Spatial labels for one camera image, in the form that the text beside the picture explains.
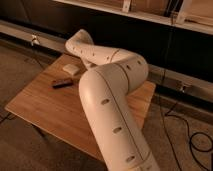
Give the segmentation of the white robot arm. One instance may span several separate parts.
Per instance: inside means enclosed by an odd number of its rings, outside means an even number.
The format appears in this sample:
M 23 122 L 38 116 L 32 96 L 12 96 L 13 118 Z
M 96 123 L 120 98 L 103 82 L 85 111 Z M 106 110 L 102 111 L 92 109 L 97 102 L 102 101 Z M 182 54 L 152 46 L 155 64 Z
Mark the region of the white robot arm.
M 69 38 L 65 47 L 87 68 L 79 81 L 79 96 L 108 170 L 160 171 L 126 101 L 126 95 L 148 77 L 144 57 L 98 46 L 83 29 Z

